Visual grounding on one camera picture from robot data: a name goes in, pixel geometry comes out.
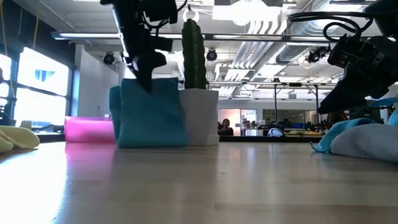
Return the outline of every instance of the cactus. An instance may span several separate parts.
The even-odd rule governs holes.
[[[198,24],[188,19],[182,29],[185,89],[206,89],[205,46]]]

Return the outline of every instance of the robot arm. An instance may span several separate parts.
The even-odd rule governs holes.
[[[360,28],[351,19],[341,16],[368,18],[368,23]],[[365,9],[365,12],[303,12],[289,17],[292,22],[333,19],[343,21],[331,22],[325,26],[323,35],[336,46],[331,50],[328,63],[345,70],[343,79],[336,88],[321,102],[319,113],[348,110],[354,106],[366,105],[365,97],[380,98],[388,87],[398,82],[398,44],[388,37],[398,38],[398,1],[378,0]],[[373,22],[383,36],[361,39],[361,34]],[[331,26],[340,26],[353,36],[344,35],[339,40],[328,36]]]
[[[172,40],[159,37],[159,29],[167,23],[177,22],[178,11],[175,0],[101,0],[102,5],[112,5],[116,25],[123,45],[122,58],[137,77],[137,81],[148,92],[152,91],[152,71],[167,63],[163,54],[155,49],[170,52]],[[147,22],[160,21],[157,26]]]

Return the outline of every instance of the bright window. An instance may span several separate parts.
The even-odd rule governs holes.
[[[8,89],[9,89],[9,87],[7,84],[5,84],[5,83],[0,84],[0,96],[7,97]],[[0,99],[0,105],[4,106],[5,104],[7,104],[7,100]]]
[[[11,74],[11,58],[0,54],[0,67],[2,69],[3,78],[9,80]]]
[[[32,49],[25,48],[19,60],[18,83],[66,96],[69,68]]]
[[[14,119],[17,122],[32,121],[33,127],[47,124],[63,125],[66,99],[18,88]]]

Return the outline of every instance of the pink object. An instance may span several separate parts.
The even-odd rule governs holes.
[[[65,117],[66,142],[115,143],[111,118]]]

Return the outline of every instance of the camera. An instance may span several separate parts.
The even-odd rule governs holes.
[[[107,52],[104,57],[105,65],[114,65],[118,62],[118,60],[113,56],[113,52]]]
[[[206,59],[209,62],[214,62],[215,60],[217,60],[216,49],[209,49],[209,52],[207,53]]]

